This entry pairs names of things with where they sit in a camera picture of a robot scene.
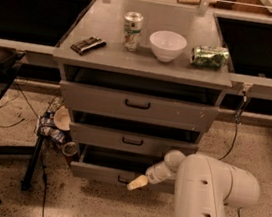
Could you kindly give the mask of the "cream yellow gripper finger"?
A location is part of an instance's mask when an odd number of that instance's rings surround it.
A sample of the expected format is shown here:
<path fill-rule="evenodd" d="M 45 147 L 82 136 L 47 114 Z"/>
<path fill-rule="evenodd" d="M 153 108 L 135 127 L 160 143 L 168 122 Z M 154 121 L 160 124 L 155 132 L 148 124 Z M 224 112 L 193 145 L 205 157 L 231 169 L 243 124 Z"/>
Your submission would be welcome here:
<path fill-rule="evenodd" d="M 143 186 L 146 186 L 149 183 L 148 178 L 145 175 L 138 176 L 129 184 L 127 184 L 128 190 L 132 191 L 135 189 L 139 189 Z"/>

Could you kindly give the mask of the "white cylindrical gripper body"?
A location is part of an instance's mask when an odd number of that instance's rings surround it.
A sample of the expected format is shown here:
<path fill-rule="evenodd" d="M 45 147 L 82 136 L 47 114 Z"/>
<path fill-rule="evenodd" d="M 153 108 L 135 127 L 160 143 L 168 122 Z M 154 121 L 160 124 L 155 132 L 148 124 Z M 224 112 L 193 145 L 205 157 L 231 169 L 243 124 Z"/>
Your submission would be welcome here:
<path fill-rule="evenodd" d="M 150 166 L 146 172 L 145 176 L 147 180 L 152 185 L 162 183 L 163 181 L 174 179 L 176 176 L 175 168 L 170 168 L 165 161 L 156 163 Z"/>

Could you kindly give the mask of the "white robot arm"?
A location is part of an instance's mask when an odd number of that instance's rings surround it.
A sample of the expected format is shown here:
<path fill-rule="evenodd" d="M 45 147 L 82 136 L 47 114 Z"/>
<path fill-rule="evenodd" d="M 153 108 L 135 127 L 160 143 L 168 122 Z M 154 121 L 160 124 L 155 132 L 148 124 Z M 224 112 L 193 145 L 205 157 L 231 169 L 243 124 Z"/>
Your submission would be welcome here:
<path fill-rule="evenodd" d="M 170 179 L 175 183 L 173 217 L 226 217 L 227 206 L 246 208 L 259 200 L 259 182 L 247 170 L 205 154 L 185 156 L 176 149 L 127 188 L 131 191 Z"/>

